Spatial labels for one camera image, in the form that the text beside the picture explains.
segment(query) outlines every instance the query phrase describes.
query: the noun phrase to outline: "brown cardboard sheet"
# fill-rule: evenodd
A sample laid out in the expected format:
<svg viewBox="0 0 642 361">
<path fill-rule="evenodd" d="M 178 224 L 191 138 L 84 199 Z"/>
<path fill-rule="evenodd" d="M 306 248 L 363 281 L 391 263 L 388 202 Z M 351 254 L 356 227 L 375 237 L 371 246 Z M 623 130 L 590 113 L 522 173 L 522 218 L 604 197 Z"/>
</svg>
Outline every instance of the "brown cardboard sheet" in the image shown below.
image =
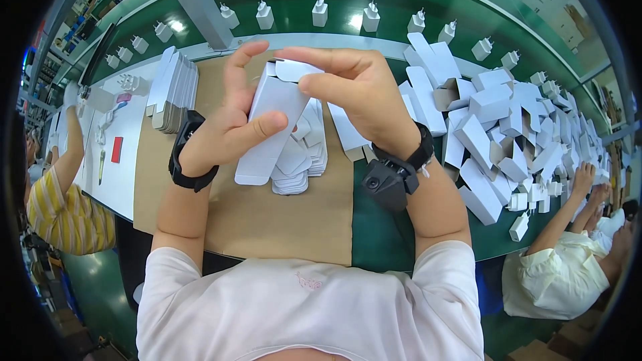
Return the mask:
<svg viewBox="0 0 642 361">
<path fill-rule="evenodd" d="M 247 65 L 248 79 L 261 76 L 272 52 Z M 196 110 L 208 116 L 223 99 L 226 57 L 197 63 Z M 234 182 L 236 164 L 222 166 L 210 193 L 205 249 L 238 258 L 300 258 L 350 265 L 352 259 L 352 162 L 341 148 L 327 104 L 323 106 L 328 161 L 321 177 L 297 196 L 272 192 L 272 182 L 241 186 Z M 136 157 L 133 227 L 156 229 L 156 213 L 171 183 L 168 162 L 175 135 L 156 131 L 143 117 Z"/>
</svg>

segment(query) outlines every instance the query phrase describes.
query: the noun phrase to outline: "white glove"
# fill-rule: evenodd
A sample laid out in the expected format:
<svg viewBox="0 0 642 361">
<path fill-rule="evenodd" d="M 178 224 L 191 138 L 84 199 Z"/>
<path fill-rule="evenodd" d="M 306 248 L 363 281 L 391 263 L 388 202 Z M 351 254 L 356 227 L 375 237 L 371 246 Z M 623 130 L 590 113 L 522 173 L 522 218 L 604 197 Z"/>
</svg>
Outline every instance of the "white glove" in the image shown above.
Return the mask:
<svg viewBox="0 0 642 361">
<path fill-rule="evenodd" d="M 59 139 L 59 134 L 57 131 L 52 132 L 51 136 L 49 137 L 49 140 L 47 140 L 47 152 L 51 152 L 51 149 L 53 147 L 58 146 L 58 139 Z"/>
<path fill-rule="evenodd" d="M 78 83 L 76 81 L 69 81 L 69 84 L 65 87 L 65 95 L 62 97 L 62 107 L 64 110 L 78 104 L 78 91 L 80 91 Z"/>
</svg>

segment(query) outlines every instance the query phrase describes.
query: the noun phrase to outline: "finger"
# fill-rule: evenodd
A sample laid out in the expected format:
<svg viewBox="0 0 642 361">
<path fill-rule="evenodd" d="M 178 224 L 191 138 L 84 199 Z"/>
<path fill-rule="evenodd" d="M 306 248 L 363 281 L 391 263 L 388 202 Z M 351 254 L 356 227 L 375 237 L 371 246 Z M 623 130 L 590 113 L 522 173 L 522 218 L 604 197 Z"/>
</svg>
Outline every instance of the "finger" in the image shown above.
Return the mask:
<svg viewBox="0 0 642 361">
<path fill-rule="evenodd" d="M 317 49 L 303 46 L 289 46 L 274 52 L 282 59 L 302 61 L 324 70 L 326 73 L 342 74 L 352 72 L 355 78 L 367 69 L 377 58 L 379 52 L 356 49 Z"/>
<path fill-rule="evenodd" d="M 245 153 L 287 126 L 288 117 L 285 113 L 272 111 L 264 113 L 242 127 L 231 129 L 225 135 L 233 145 Z"/>
<path fill-rule="evenodd" d="M 268 41 L 252 41 L 242 44 L 236 52 L 232 53 L 223 69 L 223 85 L 226 94 L 233 94 L 246 87 L 245 66 L 253 56 L 268 50 Z"/>
<path fill-rule="evenodd" d="M 334 74 L 308 74 L 299 81 L 299 89 L 312 98 L 325 100 L 344 109 L 354 109 L 360 102 L 362 84 Z"/>
</svg>

